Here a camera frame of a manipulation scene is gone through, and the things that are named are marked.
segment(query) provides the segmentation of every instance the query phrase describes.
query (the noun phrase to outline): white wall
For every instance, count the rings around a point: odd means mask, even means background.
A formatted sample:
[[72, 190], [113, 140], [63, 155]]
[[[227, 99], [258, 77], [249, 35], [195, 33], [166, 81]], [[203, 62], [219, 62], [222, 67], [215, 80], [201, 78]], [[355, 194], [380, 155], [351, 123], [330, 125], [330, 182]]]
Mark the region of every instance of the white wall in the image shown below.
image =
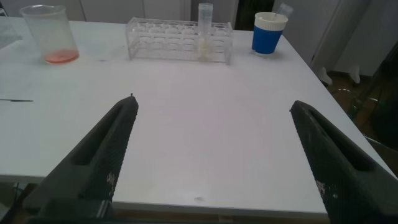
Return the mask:
[[282, 2], [294, 12], [283, 35], [309, 65], [340, 0], [275, 0], [273, 12]]
[[372, 76], [397, 41], [398, 1], [372, 0], [334, 70], [358, 64], [360, 74]]

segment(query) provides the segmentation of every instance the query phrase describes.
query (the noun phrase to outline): table surface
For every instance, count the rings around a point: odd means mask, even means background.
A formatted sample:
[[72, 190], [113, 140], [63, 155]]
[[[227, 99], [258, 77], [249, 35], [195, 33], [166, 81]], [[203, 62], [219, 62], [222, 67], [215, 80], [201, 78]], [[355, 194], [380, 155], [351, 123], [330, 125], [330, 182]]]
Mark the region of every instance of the table surface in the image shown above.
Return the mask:
[[139, 104], [114, 204], [325, 217], [294, 126], [314, 106], [388, 172], [339, 104], [281, 37], [268, 59], [235, 31], [232, 65], [127, 58], [123, 24], [71, 22], [80, 58], [41, 61], [25, 22], [0, 50], [0, 180], [40, 182], [120, 99]]

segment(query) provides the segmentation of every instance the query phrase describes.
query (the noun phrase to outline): wooden floor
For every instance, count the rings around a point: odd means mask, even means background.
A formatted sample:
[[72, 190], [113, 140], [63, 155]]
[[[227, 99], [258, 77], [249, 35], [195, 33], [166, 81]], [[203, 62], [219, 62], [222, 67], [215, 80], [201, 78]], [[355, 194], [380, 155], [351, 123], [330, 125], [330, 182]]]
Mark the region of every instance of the wooden floor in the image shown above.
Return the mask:
[[[338, 89], [349, 89], [357, 93], [363, 91], [369, 84], [370, 79], [363, 79], [359, 85], [354, 85], [350, 78], [346, 75], [332, 75], [333, 85], [328, 86], [329, 91], [334, 91]], [[378, 98], [380, 94], [380, 89], [383, 88], [383, 92], [380, 95], [380, 99], [383, 100], [391, 92], [392, 85], [388, 82], [381, 82], [374, 91], [371, 93], [370, 97]], [[344, 110], [349, 108], [350, 96], [345, 92], [338, 92], [334, 95], [336, 101], [341, 105]], [[365, 135], [376, 139], [371, 124], [368, 121], [370, 114], [372, 113], [375, 102], [368, 101], [364, 104], [364, 107], [359, 111], [358, 116], [354, 120], [355, 125], [358, 129]], [[393, 172], [398, 176], [398, 152], [392, 151], [388, 148], [381, 147], [373, 144], [373, 147], [379, 153], [379, 155], [384, 159], [386, 164], [393, 170]], [[116, 210], [115, 216], [122, 220], [147, 220], [147, 221], [163, 221], [163, 222], [260, 222], [260, 223], [308, 223], [308, 224], [326, 224], [327, 220], [301, 220], [301, 219], [289, 219], [289, 218], [265, 218], [265, 217], [243, 217], [243, 216], [219, 216], [214, 214], [192, 214], [192, 213], [175, 213], [175, 212], [150, 212], [150, 211], [138, 211], [138, 210]], [[8, 223], [12, 224], [23, 224], [26, 221], [28, 214], [18, 208], [16, 215]]]
[[[366, 77], [361, 77], [360, 84], [356, 85], [351, 81], [348, 75], [336, 73], [331, 74], [330, 76], [333, 80], [333, 84], [327, 87], [330, 92], [344, 88], [359, 94], [371, 84], [371, 79]], [[379, 84], [375, 87], [375, 89], [373, 89], [369, 97], [379, 99], [381, 102], [383, 102], [392, 93], [395, 82], [392, 82], [386, 78], [382, 78], [378, 83]], [[351, 103], [350, 94], [341, 91], [333, 96], [340, 106], [345, 111], [348, 111], [349, 105]], [[363, 107], [359, 110], [357, 117], [354, 119], [354, 124], [365, 136], [378, 141], [378, 138], [374, 133], [369, 120], [369, 117], [375, 106], [376, 102], [371, 100], [366, 101]], [[395, 175], [398, 177], [398, 151], [391, 150], [388, 147], [383, 147], [374, 143], [371, 143], [371, 145], [384, 160], [384, 162], [389, 166], [391, 171], [393, 171], [393, 173], [395, 173]]]

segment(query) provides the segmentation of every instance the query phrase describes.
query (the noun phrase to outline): test tube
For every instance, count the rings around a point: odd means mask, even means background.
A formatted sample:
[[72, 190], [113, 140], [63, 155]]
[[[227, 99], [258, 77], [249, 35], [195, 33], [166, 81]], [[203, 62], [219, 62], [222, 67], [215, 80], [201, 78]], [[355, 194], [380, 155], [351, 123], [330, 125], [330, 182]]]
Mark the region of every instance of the test tube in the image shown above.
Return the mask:
[[199, 35], [204, 37], [211, 32], [211, 21], [213, 20], [213, 4], [199, 4]]

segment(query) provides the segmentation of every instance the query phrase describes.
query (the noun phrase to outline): white cabinet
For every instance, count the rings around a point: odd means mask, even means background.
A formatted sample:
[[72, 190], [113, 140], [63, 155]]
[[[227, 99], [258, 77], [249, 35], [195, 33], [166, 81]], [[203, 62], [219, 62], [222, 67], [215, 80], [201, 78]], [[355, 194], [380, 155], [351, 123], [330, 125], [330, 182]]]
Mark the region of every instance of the white cabinet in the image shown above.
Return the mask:
[[133, 17], [190, 20], [190, 0], [80, 0], [90, 22], [128, 23]]
[[144, 0], [147, 19], [191, 20], [191, 0]]
[[90, 22], [128, 23], [144, 17], [143, 0], [80, 0], [86, 20]]
[[49, 6], [64, 5], [67, 9], [68, 19], [72, 21], [84, 21], [85, 17], [80, 6], [80, 0], [1, 0], [8, 16], [21, 17], [19, 9], [25, 6], [44, 4]]

